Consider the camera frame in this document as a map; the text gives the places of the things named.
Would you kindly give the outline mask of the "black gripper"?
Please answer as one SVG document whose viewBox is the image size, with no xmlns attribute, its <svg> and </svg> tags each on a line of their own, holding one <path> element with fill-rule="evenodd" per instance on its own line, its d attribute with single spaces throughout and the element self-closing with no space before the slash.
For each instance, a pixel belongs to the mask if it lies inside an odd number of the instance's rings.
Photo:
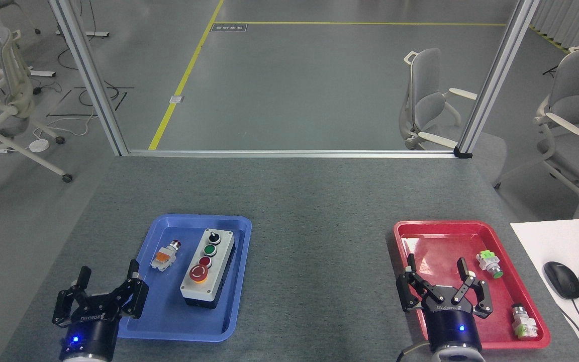
<svg viewBox="0 0 579 362">
<path fill-rule="evenodd" d="M 58 293 L 51 321 L 67 327 L 60 360 L 113 359 L 120 318 L 139 319 L 148 296 L 149 286 L 140 277 L 139 267 L 138 261 L 130 261 L 125 281 L 110 298 L 87 295 L 89 266 L 82 266 L 74 284 Z M 79 306 L 71 312 L 73 302 Z"/>
<path fill-rule="evenodd" d="M 404 312 L 423 309 L 430 350 L 437 352 L 446 346 L 466 346 L 481 352 L 482 345 L 473 314 L 486 319 L 493 312 L 487 282 L 472 274 L 464 257 L 460 257 L 456 265 L 462 285 L 454 295 L 454 304 L 452 296 L 445 297 L 443 303 L 439 303 L 440 293 L 436 287 L 418 275 L 413 253 L 408 254 L 407 263 L 404 273 L 396 278 L 396 288 Z M 464 298 L 469 289 L 476 296 L 474 307 Z"/>
</svg>

